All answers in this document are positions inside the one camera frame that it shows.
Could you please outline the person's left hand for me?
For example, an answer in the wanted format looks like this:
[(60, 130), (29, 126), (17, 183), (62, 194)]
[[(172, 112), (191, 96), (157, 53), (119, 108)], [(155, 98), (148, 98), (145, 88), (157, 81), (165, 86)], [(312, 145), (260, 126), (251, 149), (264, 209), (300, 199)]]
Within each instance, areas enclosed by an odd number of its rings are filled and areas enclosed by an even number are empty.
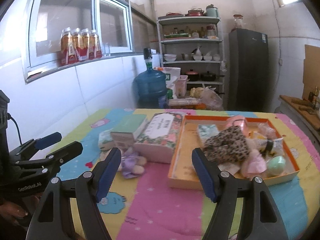
[(0, 212), (1, 217), (13, 225), (20, 225), (18, 220), (23, 219), (28, 215), (27, 211), (22, 207), (7, 200), (3, 200)]

